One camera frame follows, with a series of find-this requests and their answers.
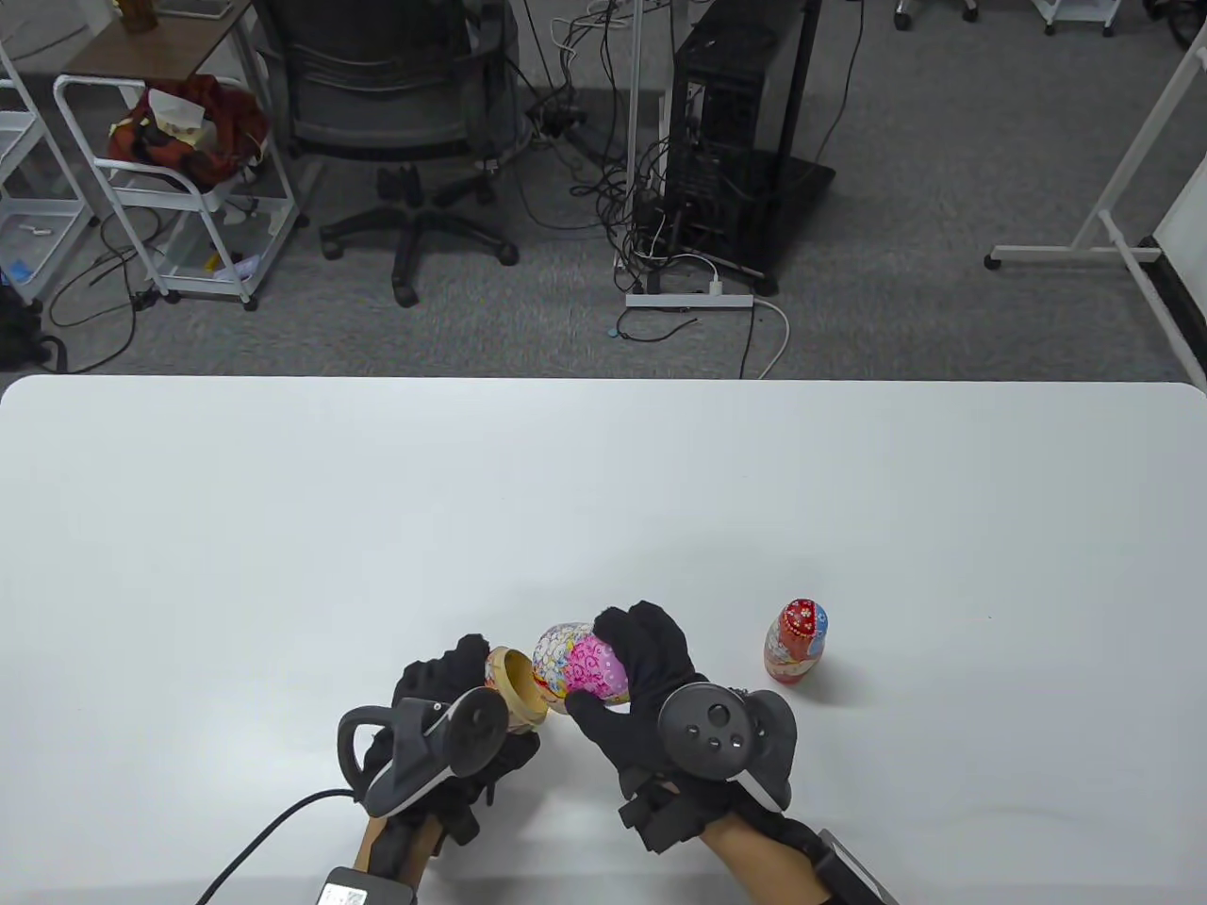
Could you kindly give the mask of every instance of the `black office chair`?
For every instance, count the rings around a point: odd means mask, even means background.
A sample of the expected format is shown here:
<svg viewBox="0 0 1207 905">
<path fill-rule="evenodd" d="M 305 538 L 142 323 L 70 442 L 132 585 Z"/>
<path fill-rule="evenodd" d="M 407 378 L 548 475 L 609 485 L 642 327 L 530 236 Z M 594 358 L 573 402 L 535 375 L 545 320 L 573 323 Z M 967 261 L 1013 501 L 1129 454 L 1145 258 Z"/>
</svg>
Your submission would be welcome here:
<svg viewBox="0 0 1207 905">
<path fill-rule="evenodd" d="M 419 302 L 412 280 L 425 232 L 476 241 L 505 267 L 519 261 L 507 239 L 447 210 L 470 194 L 494 200 L 498 133 L 519 136 L 508 65 L 515 18 L 507 0 L 479 2 L 255 0 L 275 128 L 291 153 L 390 162 L 471 154 L 485 164 L 430 198 L 414 163 L 381 169 L 377 191 L 387 204 L 320 229 L 328 261 L 344 253 L 348 237 L 400 229 L 391 282 L 403 308 Z"/>
</svg>

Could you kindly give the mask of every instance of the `chair base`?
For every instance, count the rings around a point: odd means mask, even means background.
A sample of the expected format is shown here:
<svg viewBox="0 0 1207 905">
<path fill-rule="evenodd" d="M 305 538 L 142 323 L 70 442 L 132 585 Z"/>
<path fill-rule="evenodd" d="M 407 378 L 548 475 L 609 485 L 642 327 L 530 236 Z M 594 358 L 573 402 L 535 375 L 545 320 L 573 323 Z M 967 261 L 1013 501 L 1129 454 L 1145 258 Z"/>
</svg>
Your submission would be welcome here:
<svg viewBox="0 0 1207 905">
<path fill-rule="evenodd" d="M 444 210 L 471 193 L 478 204 L 490 204 L 495 200 L 490 180 L 491 176 L 485 173 L 459 180 L 441 188 L 428 200 L 414 167 L 403 167 L 397 173 L 379 170 L 378 197 L 384 202 L 402 202 L 403 205 L 381 205 L 321 227 L 319 239 L 322 243 L 322 256 L 327 261 L 343 257 L 344 240 L 351 235 L 397 229 L 398 245 L 390 282 L 395 302 L 403 308 L 419 304 L 413 281 L 419 267 L 420 241 L 426 232 L 468 239 L 490 250 L 503 267 L 512 267 L 520 259 L 519 249 L 514 244 L 468 217 Z"/>
</svg>

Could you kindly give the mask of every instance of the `glove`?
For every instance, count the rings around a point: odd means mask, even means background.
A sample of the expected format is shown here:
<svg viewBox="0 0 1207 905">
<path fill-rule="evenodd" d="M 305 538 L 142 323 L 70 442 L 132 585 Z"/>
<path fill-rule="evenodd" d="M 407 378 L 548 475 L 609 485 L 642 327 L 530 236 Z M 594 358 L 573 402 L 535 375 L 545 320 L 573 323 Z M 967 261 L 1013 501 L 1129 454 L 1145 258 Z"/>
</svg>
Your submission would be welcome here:
<svg viewBox="0 0 1207 905">
<path fill-rule="evenodd" d="M 447 650 L 438 660 L 419 660 L 406 670 L 395 685 L 391 706 L 403 697 L 451 703 L 471 689 L 485 684 L 486 656 L 490 644 L 480 635 L 466 635 L 456 648 Z M 470 806 L 486 793 L 486 806 L 495 801 L 495 784 L 513 770 L 519 770 L 536 754 L 541 737 L 536 732 L 508 735 L 486 766 L 473 776 L 453 776 L 442 782 L 419 801 L 386 819 L 386 825 L 369 852 L 369 872 L 395 878 L 410 849 L 410 840 L 428 816 L 441 822 L 444 837 L 451 835 L 459 845 L 468 845 L 478 835 L 478 822 Z M 365 753 L 365 772 L 375 776 L 393 751 L 393 732 L 381 729 Z"/>
<path fill-rule="evenodd" d="M 628 613 L 611 607 L 600 613 L 593 631 L 624 666 L 629 712 L 611 711 L 587 691 L 570 694 L 566 712 L 616 767 L 629 799 L 620 808 L 624 824 L 636 827 L 646 847 L 661 853 L 729 813 L 735 796 L 750 796 L 734 783 L 684 772 L 666 754 L 658 735 L 659 711 L 671 693 L 707 681 L 696 672 L 687 638 L 666 611 L 647 601 Z"/>
</svg>

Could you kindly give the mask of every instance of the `vr controller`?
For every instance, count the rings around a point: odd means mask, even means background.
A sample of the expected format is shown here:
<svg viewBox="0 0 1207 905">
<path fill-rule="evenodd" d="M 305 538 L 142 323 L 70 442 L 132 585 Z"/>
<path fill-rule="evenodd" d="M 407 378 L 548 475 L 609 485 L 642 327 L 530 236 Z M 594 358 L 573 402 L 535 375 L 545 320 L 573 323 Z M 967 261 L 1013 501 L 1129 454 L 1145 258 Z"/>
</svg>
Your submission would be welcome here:
<svg viewBox="0 0 1207 905">
<path fill-rule="evenodd" d="M 739 691 L 693 682 L 674 691 L 658 713 L 667 755 L 701 780 L 736 782 L 768 811 L 792 802 L 797 718 L 774 691 Z"/>
<path fill-rule="evenodd" d="M 357 707 L 339 720 L 339 769 L 369 817 L 392 817 L 450 776 L 473 776 L 507 738 L 507 705 L 497 691 L 474 688 L 453 703 L 403 697 L 393 707 Z M 356 730 L 393 732 L 393 757 L 373 776 L 357 760 Z"/>
</svg>

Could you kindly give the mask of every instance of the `power strip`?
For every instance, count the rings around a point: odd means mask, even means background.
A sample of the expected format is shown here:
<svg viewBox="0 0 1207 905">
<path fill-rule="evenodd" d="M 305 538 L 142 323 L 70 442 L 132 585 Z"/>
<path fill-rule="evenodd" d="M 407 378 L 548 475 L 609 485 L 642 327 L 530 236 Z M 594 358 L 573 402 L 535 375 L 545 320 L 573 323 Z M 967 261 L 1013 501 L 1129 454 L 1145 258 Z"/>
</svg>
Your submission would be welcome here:
<svg viewBox="0 0 1207 905">
<path fill-rule="evenodd" d="M 659 292 L 654 296 L 628 294 L 625 308 L 671 308 L 677 311 L 688 308 L 721 308 L 741 310 L 754 306 L 753 296 L 710 296 L 706 292 Z"/>
</svg>

